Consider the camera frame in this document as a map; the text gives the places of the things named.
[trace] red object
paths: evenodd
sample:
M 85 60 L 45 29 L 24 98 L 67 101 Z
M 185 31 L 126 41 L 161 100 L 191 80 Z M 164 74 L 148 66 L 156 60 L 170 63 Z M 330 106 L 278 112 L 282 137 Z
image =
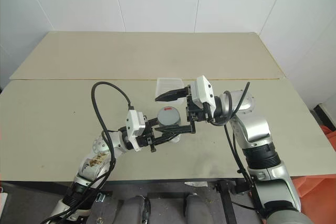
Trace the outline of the red object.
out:
M 336 151 L 336 131 L 321 126 Z M 293 183 L 301 200 L 301 211 L 315 224 L 336 223 L 336 174 L 303 176 Z

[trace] robotic arm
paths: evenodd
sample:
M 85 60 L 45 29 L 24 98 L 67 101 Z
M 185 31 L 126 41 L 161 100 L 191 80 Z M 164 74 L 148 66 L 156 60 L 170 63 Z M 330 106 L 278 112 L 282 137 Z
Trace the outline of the robotic arm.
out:
M 200 121 L 224 126 L 228 136 L 226 123 L 229 122 L 234 137 L 246 157 L 249 175 L 241 163 L 240 171 L 246 173 L 244 177 L 258 213 L 270 224 L 310 224 L 312 222 L 308 217 L 300 212 L 299 196 L 284 162 L 275 151 L 268 123 L 257 114 L 254 98 L 247 93 L 247 88 L 248 85 L 244 91 L 225 91 L 217 97 L 214 96 L 209 81 L 201 76 L 183 89 L 158 96 L 156 101 L 187 98 L 186 113 L 190 124 L 183 126 L 180 125 L 178 111 L 173 107 L 164 108 L 157 118 L 148 120 L 142 112 L 134 110 L 129 104 L 126 126 L 116 132 L 109 132 L 114 157 L 118 158 L 131 149 L 140 151 L 148 145 L 151 152 L 155 152 L 156 145 L 171 141 L 179 134 L 195 133 L 195 122 Z M 154 136 L 153 127 L 156 125 L 159 127 L 155 130 L 162 132 L 160 137 Z M 50 217 L 42 223 L 57 223 L 61 219 L 68 223 L 86 222 L 98 193 L 97 188 L 101 188 L 104 183 L 102 176 L 111 169 L 111 153 L 107 143 L 102 132 L 94 141 L 90 154 L 81 162 L 71 187 L 52 212 L 51 215 L 57 217 Z M 75 209 L 65 215 L 64 212 L 71 208 Z

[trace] table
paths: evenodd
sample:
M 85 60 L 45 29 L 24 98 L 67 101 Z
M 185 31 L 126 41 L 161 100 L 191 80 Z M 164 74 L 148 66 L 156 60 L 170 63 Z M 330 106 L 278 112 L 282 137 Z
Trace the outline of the table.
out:
M 203 41 L 206 49 L 199 52 Z M 163 56 L 159 48 L 164 49 Z M 209 54 L 199 59 L 204 52 Z M 169 61 L 169 55 L 175 60 Z M 177 59 L 183 68 L 176 67 Z M 276 150 L 291 176 L 336 173 L 331 145 L 256 34 L 50 32 L 0 95 L 2 180 L 72 180 L 101 132 L 90 100 L 91 87 L 100 78 L 122 88 L 137 110 L 153 118 L 163 104 L 154 102 L 152 79 L 182 77 L 187 85 L 188 79 L 203 72 L 209 74 L 215 94 L 242 89 L 245 79 L 251 81 L 257 109 L 268 120 Z M 97 103 L 110 129 L 124 126 L 127 106 L 120 94 L 100 87 Z M 185 104 L 176 107 L 186 123 Z M 200 122 L 196 132 L 183 135 L 177 144 L 159 145 L 155 153 L 148 147 L 122 155 L 109 179 L 238 177 L 223 128 Z

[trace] floor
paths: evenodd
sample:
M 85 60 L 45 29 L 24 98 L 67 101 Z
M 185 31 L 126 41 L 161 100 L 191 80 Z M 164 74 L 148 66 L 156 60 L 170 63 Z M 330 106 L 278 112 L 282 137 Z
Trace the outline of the floor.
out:
M 49 216 L 56 202 L 61 198 L 59 195 L 41 193 L 3 183 L 4 191 L 8 193 L 8 199 L 0 220 L 0 224 L 11 223 L 40 223 Z M 193 187 L 178 183 L 150 183 L 108 185 L 107 191 L 113 191 L 112 196 L 107 196 L 103 202 L 96 202 L 92 208 L 92 214 L 87 223 L 96 224 L 99 217 L 104 224 L 112 223 L 116 209 L 122 201 L 135 195 L 155 195 L 153 193 L 197 193 L 206 202 L 214 224 L 226 223 L 220 195 L 209 184 L 208 187 Z M 232 201 L 251 206 L 248 195 L 231 195 Z M 183 199 L 182 198 L 153 198 L 151 199 L 152 213 L 150 224 L 183 224 Z M 234 205 L 237 223 L 260 224 L 257 214 L 248 209 Z

